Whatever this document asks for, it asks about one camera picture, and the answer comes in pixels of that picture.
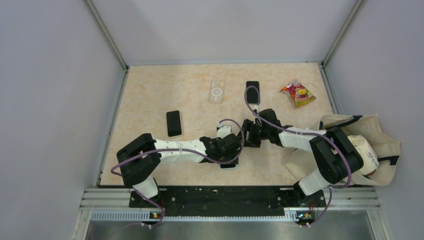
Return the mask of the clear case with ring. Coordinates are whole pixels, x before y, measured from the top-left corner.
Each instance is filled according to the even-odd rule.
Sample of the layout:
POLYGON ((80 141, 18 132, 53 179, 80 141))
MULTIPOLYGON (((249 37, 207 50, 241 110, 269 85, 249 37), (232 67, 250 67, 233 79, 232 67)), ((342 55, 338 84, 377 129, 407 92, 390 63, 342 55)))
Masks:
POLYGON ((210 84, 208 102, 211 104, 222 104, 224 99, 225 82, 212 81, 210 84))

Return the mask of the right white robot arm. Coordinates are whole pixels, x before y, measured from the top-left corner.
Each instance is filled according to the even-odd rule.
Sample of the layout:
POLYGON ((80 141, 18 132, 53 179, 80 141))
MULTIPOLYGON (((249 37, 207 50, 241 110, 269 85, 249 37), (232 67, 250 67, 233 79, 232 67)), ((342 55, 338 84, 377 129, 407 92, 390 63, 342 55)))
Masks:
POLYGON ((352 174, 364 166, 364 160, 338 127, 312 130, 282 125, 273 109, 254 111, 254 120, 245 119, 240 133, 245 147, 259 148, 262 141, 282 148, 295 148, 312 154, 315 170, 293 186, 293 200, 307 206, 314 194, 343 179, 351 181, 352 174))

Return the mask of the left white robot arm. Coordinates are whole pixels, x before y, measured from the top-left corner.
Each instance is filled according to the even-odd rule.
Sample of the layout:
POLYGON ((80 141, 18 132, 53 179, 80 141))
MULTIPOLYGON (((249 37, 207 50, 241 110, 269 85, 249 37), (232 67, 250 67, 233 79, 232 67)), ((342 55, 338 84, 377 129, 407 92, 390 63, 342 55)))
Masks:
POLYGON ((147 206, 154 207, 160 202, 161 194, 151 174, 161 163, 227 165, 238 159, 242 146, 242 140, 233 133, 189 141, 159 140, 144 133, 116 153, 118 164, 110 172, 122 177, 124 185, 140 194, 147 206))

